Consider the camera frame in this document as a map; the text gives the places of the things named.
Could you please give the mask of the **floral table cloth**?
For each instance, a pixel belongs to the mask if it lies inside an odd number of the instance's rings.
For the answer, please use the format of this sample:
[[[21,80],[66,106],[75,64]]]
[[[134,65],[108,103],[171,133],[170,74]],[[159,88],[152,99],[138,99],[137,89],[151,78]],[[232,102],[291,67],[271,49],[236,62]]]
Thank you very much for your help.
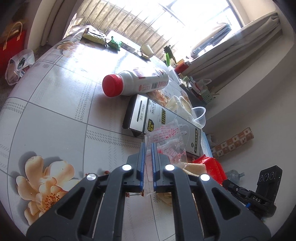
[[[129,97],[107,97],[106,75],[165,68],[69,35],[43,54],[1,108],[1,239],[29,226],[86,174],[124,164],[142,138],[122,128]]]

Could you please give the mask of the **clear plastic cup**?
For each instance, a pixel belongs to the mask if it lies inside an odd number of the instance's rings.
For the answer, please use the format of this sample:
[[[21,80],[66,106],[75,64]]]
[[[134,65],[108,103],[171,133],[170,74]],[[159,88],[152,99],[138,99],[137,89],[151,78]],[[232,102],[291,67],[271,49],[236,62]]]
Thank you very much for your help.
[[[203,106],[192,108],[193,121],[196,126],[202,129],[206,124],[206,109]]]

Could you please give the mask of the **patterned paper roll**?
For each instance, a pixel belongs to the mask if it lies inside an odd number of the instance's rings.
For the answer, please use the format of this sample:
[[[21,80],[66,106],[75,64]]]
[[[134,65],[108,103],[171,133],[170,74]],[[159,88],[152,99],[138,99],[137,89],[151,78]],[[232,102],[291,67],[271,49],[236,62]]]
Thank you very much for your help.
[[[230,152],[238,149],[242,145],[246,144],[253,138],[254,138],[254,135],[252,133],[252,130],[250,127],[248,127],[244,129],[242,132],[234,135],[232,138],[213,147],[211,149],[212,156],[217,159],[219,157],[227,155]]]

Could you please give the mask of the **white glove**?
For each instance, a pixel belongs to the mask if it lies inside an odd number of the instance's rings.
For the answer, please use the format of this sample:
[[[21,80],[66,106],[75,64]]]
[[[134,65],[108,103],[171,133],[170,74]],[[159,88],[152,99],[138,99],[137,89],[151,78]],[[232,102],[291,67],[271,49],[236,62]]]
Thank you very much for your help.
[[[187,121],[193,119],[192,108],[189,105],[189,102],[187,102],[182,96],[172,96],[168,101],[166,108]]]

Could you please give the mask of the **white plastic bag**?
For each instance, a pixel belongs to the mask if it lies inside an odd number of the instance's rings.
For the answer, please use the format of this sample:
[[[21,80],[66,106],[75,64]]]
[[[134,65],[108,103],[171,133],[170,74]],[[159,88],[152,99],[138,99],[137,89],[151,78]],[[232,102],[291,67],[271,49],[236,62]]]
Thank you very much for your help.
[[[33,50],[24,49],[11,57],[4,75],[8,85],[16,84],[35,63]]]

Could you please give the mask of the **green snack wrapper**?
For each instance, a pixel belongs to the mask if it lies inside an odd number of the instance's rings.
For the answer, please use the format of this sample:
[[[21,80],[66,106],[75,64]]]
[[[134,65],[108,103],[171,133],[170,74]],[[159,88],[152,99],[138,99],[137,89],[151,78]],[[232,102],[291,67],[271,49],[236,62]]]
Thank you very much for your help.
[[[111,37],[111,40],[107,43],[107,45],[116,50],[116,51],[120,51],[122,42],[121,41],[117,41],[116,39],[114,39],[114,36]]]

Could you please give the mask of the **beige curtain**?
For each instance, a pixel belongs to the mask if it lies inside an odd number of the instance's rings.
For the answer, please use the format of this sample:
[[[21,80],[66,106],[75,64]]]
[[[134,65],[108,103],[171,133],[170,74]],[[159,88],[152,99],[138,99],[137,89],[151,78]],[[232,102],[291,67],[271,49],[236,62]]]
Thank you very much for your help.
[[[194,59],[182,75],[195,81],[210,79],[210,89],[218,92],[261,57],[281,36],[278,13],[266,14]]]

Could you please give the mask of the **silver data cable box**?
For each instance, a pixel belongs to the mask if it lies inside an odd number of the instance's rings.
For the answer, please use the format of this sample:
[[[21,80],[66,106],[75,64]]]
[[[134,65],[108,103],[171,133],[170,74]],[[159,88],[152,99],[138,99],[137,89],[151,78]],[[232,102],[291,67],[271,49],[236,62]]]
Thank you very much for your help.
[[[201,155],[201,129],[143,95],[133,95],[128,103],[122,127],[132,131],[135,137],[145,135],[177,121],[187,153]]]

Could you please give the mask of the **large clear water bottle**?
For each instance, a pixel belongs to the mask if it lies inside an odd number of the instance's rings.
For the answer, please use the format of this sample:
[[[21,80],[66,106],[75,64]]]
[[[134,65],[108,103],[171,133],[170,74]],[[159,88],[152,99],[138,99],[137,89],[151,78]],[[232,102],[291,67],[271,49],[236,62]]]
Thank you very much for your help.
[[[240,179],[245,176],[245,173],[242,172],[242,173],[239,173],[238,171],[236,170],[230,170],[230,171],[227,171],[226,173],[226,177],[233,183],[235,183],[236,185],[239,185],[240,184]]]

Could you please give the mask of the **white bottle red cap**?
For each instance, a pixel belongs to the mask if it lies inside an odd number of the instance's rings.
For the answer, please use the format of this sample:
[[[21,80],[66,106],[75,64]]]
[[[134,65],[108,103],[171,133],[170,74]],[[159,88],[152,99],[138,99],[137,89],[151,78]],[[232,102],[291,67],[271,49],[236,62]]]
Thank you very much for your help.
[[[130,96],[160,90],[168,85],[169,76],[163,69],[133,69],[106,75],[102,89],[106,96]]]

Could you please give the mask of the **green mesh basket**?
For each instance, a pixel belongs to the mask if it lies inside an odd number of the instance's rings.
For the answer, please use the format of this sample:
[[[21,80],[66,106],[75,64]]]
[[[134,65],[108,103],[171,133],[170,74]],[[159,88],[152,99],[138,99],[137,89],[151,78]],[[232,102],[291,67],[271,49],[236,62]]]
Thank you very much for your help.
[[[214,96],[210,93],[208,89],[203,89],[200,92],[200,96],[206,104],[210,103],[214,99]]]

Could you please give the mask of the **red canister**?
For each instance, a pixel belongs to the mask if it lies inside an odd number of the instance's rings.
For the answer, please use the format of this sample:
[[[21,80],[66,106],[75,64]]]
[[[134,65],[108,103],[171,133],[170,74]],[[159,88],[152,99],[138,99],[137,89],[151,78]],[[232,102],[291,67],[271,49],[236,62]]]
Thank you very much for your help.
[[[175,73],[180,74],[184,72],[191,65],[190,61],[182,62],[175,68]]]

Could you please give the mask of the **clear red-printed plastic wrapper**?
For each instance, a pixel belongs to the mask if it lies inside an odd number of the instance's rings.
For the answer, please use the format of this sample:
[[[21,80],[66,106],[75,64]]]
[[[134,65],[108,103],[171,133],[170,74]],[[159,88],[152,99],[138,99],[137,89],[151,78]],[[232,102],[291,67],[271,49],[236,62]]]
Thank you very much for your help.
[[[178,120],[173,120],[160,128],[145,135],[146,154],[145,154],[145,175],[144,193],[150,195],[153,190],[152,176],[152,144],[156,143],[157,151],[168,156],[171,164],[186,163],[187,153],[184,144],[183,134],[187,131],[181,130],[182,125]]]

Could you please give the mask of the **red gift bag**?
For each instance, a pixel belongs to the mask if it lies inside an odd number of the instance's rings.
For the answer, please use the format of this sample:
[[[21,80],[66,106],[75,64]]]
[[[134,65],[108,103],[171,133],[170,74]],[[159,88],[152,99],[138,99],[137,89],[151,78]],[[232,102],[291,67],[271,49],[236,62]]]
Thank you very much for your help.
[[[10,28],[4,41],[1,42],[1,77],[4,76],[7,65],[14,55],[24,49],[26,30],[21,21],[15,22]]]

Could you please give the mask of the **red plastic box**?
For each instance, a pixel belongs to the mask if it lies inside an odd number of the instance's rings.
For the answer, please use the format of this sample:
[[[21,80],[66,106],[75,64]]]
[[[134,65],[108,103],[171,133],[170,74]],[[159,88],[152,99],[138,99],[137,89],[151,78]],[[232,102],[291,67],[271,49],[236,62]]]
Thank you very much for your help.
[[[193,161],[195,164],[204,164],[207,174],[216,180],[221,186],[223,181],[227,179],[227,176],[221,166],[221,164],[213,157],[207,157],[203,155]]]

